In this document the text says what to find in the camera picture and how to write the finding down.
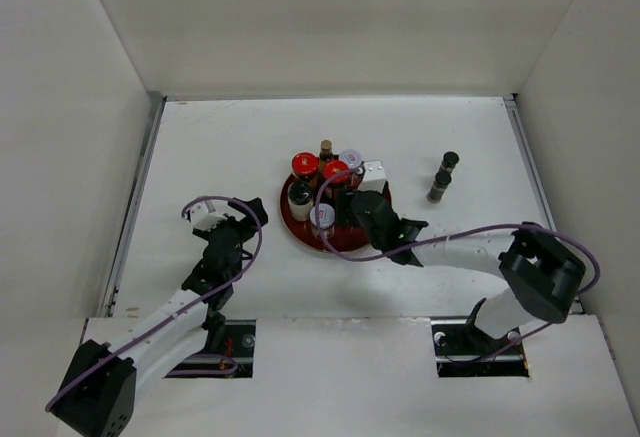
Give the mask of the red lid sauce jar back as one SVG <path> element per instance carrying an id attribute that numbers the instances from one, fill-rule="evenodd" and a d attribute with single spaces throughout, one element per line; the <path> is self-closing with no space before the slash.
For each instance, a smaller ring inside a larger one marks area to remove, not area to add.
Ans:
<path id="1" fill-rule="evenodd" d="M 325 193 L 331 195 L 334 190 L 344 188 L 349 179 L 349 174 L 341 175 L 349 169 L 348 165 L 341 160 L 332 160 L 324 165 L 322 170 L 323 181 L 328 181 L 331 177 L 335 177 L 327 184 Z"/>

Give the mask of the red lid sauce jar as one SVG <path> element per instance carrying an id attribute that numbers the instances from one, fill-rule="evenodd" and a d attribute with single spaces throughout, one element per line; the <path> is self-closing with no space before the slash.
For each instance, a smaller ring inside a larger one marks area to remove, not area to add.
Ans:
<path id="1" fill-rule="evenodd" d="M 301 180 L 316 189 L 319 171 L 319 159 L 310 152 L 300 152 L 291 160 L 292 174 L 297 180 Z"/>
<path id="2" fill-rule="evenodd" d="M 332 160 L 324 165 L 322 170 L 323 181 L 328 181 L 331 177 L 335 177 L 327 184 L 325 193 L 331 195 L 334 190 L 344 188 L 349 179 L 349 174 L 341 175 L 349 169 L 348 165 L 341 160 Z"/>

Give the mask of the black cap white shaker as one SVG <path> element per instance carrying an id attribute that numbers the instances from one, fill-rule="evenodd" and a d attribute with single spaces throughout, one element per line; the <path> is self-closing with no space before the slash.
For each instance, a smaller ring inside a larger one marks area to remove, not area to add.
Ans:
<path id="1" fill-rule="evenodd" d="M 296 180 L 288 188 L 287 201 L 293 219 L 307 221 L 314 206 L 313 189 L 307 182 Z"/>

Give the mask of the white lid sauce jar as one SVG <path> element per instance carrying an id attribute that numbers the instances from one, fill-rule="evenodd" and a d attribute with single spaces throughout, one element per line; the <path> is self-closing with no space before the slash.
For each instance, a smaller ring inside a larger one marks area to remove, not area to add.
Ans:
<path id="1" fill-rule="evenodd" d="M 309 213 L 311 235 L 320 241 L 322 238 L 329 240 L 334 234 L 336 213 L 332 205 L 319 203 L 314 205 Z"/>
<path id="2" fill-rule="evenodd" d="M 361 176 L 364 173 L 363 158 L 357 150 L 343 150 L 339 154 L 338 160 L 344 163 L 349 170 L 352 170 L 352 176 Z"/>

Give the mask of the red lid sauce jar front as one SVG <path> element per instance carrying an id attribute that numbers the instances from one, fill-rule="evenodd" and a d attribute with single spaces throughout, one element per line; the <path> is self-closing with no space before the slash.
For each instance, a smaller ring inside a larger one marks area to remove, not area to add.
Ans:
<path id="1" fill-rule="evenodd" d="M 292 174 L 297 180 L 301 180 L 316 189 L 319 171 L 319 159 L 310 152 L 300 152 L 291 160 Z"/>

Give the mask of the black cap pepper shaker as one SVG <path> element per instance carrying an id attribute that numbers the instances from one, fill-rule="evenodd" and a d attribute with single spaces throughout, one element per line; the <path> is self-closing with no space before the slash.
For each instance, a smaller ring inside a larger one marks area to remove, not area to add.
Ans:
<path id="1" fill-rule="evenodd" d="M 451 174 L 460 161 L 459 155 L 454 151 L 447 151 L 443 154 L 440 169 Z"/>
<path id="2" fill-rule="evenodd" d="M 446 171 L 439 171 L 432 182 L 431 188 L 426 198 L 431 203 L 439 203 L 449 185 L 452 182 L 451 174 Z"/>

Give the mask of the yellow label oil bottle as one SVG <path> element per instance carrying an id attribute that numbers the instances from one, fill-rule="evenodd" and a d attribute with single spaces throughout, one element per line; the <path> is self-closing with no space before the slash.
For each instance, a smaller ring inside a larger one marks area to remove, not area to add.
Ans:
<path id="1" fill-rule="evenodd" d="M 320 143 L 319 160 L 323 163 L 330 162 L 334 159 L 332 142 L 328 139 L 322 140 Z"/>

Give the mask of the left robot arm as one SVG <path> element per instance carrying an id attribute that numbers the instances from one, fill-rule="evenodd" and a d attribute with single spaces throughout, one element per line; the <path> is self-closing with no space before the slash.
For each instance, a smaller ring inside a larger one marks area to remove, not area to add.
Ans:
<path id="1" fill-rule="evenodd" d="M 223 347 L 221 310 L 256 260 L 256 252 L 245 245 L 263 239 L 268 215 L 259 198 L 222 200 L 240 218 L 206 212 L 212 200 L 198 197 L 181 211 L 206 246 L 174 294 L 119 337 L 103 343 L 87 340 L 75 351 L 45 410 L 79 435 L 120 435 L 145 390 L 191 355 L 210 356 Z"/>

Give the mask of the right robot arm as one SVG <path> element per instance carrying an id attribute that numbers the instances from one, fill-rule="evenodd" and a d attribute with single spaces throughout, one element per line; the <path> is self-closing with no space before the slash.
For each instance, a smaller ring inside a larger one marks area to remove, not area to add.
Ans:
<path id="1" fill-rule="evenodd" d="M 399 218 L 375 191 L 348 191 L 337 200 L 340 223 L 362 229 L 371 246 L 398 265 L 449 267 L 504 280 L 507 288 L 484 297 L 461 329 L 446 333 L 444 348 L 467 345 L 489 351 L 513 329 L 540 320 L 563 323 L 586 273 L 586 266 L 559 238 L 531 222 L 514 228 L 507 250 L 492 252 L 481 242 L 463 244 L 453 236 L 409 249 L 426 235 L 425 221 Z"/>

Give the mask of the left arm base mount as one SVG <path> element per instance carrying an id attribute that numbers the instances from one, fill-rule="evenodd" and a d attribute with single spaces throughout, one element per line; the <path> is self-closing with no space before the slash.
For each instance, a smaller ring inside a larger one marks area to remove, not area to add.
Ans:
<path id="1" fill-rule="evenodd" d="M 167 378 L 252 378 L 256 334 L 255 320 L 227 320 L 210 330 L 203 349 L 183 360 Z"/>

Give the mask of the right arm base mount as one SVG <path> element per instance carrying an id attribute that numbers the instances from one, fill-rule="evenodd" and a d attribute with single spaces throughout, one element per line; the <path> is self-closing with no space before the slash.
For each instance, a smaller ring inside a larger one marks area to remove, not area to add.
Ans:
<path id="1" fill-rule="evenodd" d="M 509 334 L 494 339 L 475 327 L 481 299 L 464 320 L 431 324 L 436 372 L 441 378 L 529 377 L 521 344 Z"/>

